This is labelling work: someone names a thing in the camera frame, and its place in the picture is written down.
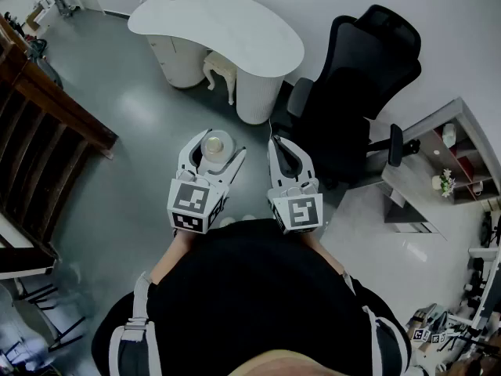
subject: curved white desk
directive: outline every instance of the curved white desk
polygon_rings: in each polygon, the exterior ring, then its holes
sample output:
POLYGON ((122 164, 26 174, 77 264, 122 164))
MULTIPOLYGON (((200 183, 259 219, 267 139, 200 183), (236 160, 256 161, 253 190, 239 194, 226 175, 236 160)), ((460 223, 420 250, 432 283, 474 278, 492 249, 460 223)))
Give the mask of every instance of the curved white desk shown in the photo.
POLYGON ((250 124, 271 115, 285 75, 305 55, 301 39, 253 0, 148 0, 128 27, 145 34, 168 81, 189 88, 204 79, 207 49, 238 66, 236 110, 250 124))

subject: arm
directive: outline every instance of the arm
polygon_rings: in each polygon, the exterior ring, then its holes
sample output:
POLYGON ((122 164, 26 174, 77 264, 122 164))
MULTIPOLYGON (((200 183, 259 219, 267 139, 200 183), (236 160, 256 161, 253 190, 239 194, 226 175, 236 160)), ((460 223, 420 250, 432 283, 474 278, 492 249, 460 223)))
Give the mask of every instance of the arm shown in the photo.
POLYGON ((195 237, 196 233, 178 230, 171 246, 150 273, 150 278, 154 284, 160 283, 165 275, 174 268, 177 262, 179 262, 179 259, 188 253, 193 246, 195 237))
POLYGON ((344 273, 344 267, 341 265, 316 239, 313 233, 305 233, 301 235, 301 240, 303 243, 308 245, 313 251, 317 252, 322 256, 327 263, 329 263, 334 270, 336 270, 341 276, 344 273))

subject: flower vase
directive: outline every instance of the flower vase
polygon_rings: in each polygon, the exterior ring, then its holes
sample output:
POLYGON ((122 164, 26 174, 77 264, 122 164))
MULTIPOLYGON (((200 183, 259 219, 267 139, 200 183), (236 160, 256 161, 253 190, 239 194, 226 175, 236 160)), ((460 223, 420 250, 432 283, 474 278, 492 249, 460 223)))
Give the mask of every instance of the flower vase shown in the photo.
POLYGON ((434 190, 442 190, 442 179, 440 178, 440 175, 434 175, 431 177, 431 186, 434 190))

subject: black shirt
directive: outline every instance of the black shirt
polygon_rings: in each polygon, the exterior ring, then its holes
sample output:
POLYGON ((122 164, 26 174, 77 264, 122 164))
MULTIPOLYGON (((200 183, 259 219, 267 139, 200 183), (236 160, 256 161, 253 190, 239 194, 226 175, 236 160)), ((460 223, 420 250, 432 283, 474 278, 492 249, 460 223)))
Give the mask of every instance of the black shirt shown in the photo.
MULTIPOLYGON (((354 295, 297 236, 283 236, 273 220, 256 220, 211 231, 195 244, 150 288, 147 311, 163 374, 227 376, 273 349, 301 353, 344 374, 372 374, 362 307, 398 322, 358 282, 354 295)), ((96 333, 92 353, 102 374, 108 374, 106 344, 132 315, 131 300, 123 298, 96 333)))

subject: white cabinet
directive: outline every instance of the white cabinet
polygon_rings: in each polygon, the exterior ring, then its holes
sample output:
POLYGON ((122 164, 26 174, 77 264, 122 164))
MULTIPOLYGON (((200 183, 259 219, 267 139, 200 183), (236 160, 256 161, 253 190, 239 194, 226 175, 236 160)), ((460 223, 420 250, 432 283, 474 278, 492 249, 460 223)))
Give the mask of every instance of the white cabinet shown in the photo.
POLYGON ((191 88, 205 79, 202 69, 207 49, 204 46, 171 36, 146 37, 169 84, 180 89, 191 88))

